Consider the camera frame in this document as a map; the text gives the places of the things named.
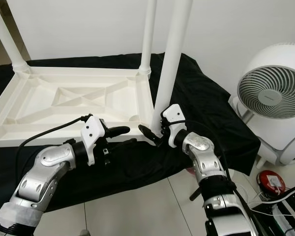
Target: white fan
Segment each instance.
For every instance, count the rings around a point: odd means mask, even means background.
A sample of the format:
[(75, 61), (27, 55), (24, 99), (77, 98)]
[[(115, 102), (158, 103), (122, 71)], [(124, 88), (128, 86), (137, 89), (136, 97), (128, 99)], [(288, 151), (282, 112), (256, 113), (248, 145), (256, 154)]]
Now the white fan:
[(260, 168), (295, 163), (295, 44), (260, 51), (238, 84), (232, 107), (259, 137)]

